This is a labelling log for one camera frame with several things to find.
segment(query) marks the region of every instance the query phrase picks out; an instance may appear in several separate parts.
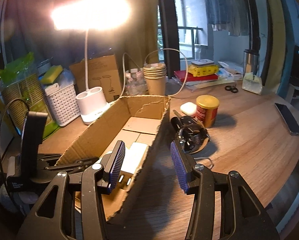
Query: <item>white cup holder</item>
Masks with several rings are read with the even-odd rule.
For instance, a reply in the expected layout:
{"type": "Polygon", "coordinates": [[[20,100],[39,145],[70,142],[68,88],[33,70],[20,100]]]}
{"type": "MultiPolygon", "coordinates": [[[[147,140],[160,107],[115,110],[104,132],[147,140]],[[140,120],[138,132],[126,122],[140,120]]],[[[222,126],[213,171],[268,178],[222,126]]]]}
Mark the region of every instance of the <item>white cup holder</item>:
{"type": "Polygon", "coordinates": [[[76,96],[81,115],[98,113],[107,105],[102,87],[94,87],[76,96]]]}

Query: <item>hanging clothes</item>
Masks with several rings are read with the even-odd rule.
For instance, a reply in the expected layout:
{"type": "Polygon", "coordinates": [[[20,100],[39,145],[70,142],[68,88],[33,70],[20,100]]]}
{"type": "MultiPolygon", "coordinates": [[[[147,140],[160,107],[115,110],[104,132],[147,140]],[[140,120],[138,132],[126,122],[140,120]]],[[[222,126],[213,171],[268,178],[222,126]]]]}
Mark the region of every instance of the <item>hanging clothes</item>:
{"type": "Polygon", "coordinates": [[[248,26],[248,11],[246,7],[245,0],[236,0],[238,5],[238,14],[239,14],[239,34],[233,34],[235,36],[248,36],[249,35],[249,26],[248,26]]]}
{"type": "Polygon", "coordinates": [[[237,0],[226,0],[228,5],[228,23],[227,30],[229,35],[239,36],[241,32],[241,23],[239,17],[239,4],[237,0]]]}
{"type": "Polygon", "coordinates": [[[206,0],[208,24],[214,31],[226,30],[228,23],[228,6],[226,0],[206,0]]]}

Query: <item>red book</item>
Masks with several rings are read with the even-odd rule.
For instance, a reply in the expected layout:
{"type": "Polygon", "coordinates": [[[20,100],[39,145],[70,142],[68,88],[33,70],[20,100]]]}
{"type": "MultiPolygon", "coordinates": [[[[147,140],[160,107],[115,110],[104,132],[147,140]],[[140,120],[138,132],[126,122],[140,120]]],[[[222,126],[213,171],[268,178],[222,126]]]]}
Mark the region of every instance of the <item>red book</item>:
{"type": "MultiPolygon", "coordinates": [[[[186,70],[174,71],[174,75],[179,79],[179,81],[184,82],[186,70]]],[[[194,77],[191,73],[188,73],[186,82],[212,81],[212,80],[218,80],[218,75],[212,74],[204,77],[194,77]]]]}

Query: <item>smartphone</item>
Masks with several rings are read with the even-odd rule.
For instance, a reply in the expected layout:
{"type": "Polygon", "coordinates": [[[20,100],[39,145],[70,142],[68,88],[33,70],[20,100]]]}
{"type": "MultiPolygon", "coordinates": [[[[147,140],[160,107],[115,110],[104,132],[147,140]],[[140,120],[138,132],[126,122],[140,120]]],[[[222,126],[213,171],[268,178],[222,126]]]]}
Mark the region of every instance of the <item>smartphone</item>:
{"type": "Polygon", "coordinates": [[[280,112],[290,135],[299,136],[299,125],[286,105],[275,103],[280,112]]]}

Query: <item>wooden desk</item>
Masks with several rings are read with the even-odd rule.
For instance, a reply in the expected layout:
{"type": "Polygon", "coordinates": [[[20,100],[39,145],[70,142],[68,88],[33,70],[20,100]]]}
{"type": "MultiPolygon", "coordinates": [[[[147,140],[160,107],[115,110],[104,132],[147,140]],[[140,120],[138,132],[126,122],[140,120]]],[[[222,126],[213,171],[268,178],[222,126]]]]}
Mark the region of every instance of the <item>wooden desk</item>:
{"type": "MultiPolygon", "coordinates": [[[[239,89],[239,93],[233,94],[225,91],[224,86],[197,92],[184,89],[171,101],[171,117],[173,109],[180,112],[183,103],[195,103],[199,95],[217,97],[220,101],[217,120],[214,127],[208,129],[211,142],[195,157],[210,156],[216,172],[237,170],[267,206],[299,159],[299,137],[289,135],[274,106],[275,102],[287,103],[272,93],[259,96],[239,89]]],[[[290,105],[289,108],[299,123],[299,112],[290,105]]],[[[45,140],[39,151],[64,152],[85,127],[80,118],[76,119],[66,127],[72,131],[70,135],[62,129],[57,131],[57,136],[45,140]]],[[[185,238],[194,196],[187,196],[180,189],[169,146],[167,139],[124,226],[109,225],[111,240],[185,238]]],[[[219,238],[219,198],[216,195],[215,239],[219,238]]]]}

